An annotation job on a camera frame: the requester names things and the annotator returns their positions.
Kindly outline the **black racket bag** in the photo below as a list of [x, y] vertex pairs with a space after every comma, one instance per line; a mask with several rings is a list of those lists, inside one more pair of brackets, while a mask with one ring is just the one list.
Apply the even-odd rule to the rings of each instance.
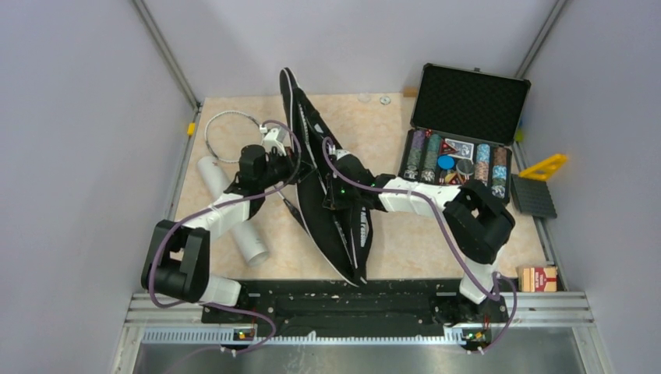
[[371, 213], [360, 195], [352, 195], [324, 159], [323, 140], [341, 150], [320, 112], [300, 87], [289, 67], [279, 72], [286, 122], [302, 146], [302, 164], [295, 196], [302, 226], [323, 258], [354, 287], [366, 284], [366, 260], [373, 242]]

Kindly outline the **white shuttlecock tube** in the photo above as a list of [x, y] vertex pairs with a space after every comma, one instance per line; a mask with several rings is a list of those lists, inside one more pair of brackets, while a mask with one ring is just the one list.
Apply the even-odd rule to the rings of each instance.
[[270, 253], [249, 221], [251, 201], [242, 201], [241, 195], [226, 191], [231, 184], [230, 178], [214, 157], [201, 158], [196, 167], [214, 200], [186, 226], [208, 230], [212, 242], [226, 232], [230, 232], [248, 266], [258, 266], [263, 263], [269, 258]]

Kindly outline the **white badminton racket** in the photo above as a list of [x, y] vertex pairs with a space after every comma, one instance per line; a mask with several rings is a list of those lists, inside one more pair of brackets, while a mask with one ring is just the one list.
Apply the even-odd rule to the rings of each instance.
[[203, 129], [203, 141], [209, 155], [219, 163], [237, 164], [240, 149], [249, 144], [262, 144], [268, 127], [244, 111], [227, 110], [211, 115]]

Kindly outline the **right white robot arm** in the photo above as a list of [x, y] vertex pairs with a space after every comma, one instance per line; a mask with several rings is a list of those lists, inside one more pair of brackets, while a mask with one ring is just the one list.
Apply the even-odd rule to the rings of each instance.
[[459, 315], [477, 321], [488, 312], [487, 299], [500, 299], [496, 264], [510, 239], [515, 219], [482, 182], [428, 185], [394, 175], [373, 176], [351, 153], [324, 154], [333, 178], [371, 210], [413, 213], [437, 220], [454, 258], [464, 270], [457, 300]]

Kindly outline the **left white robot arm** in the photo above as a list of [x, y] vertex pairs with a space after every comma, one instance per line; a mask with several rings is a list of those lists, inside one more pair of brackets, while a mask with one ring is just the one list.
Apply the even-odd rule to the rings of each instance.
[[299, 180], [301, 157], [289, 146], [245, 146], [239, 169], [217, 200], [180, 221], [159, 221], [141, 274], [142, 287], [177, 303], [220, 305], [232, 322], [249, 315], [241, 284], [210, 272], [210, 246], [231, 229], [248, 222], [266, 196]]

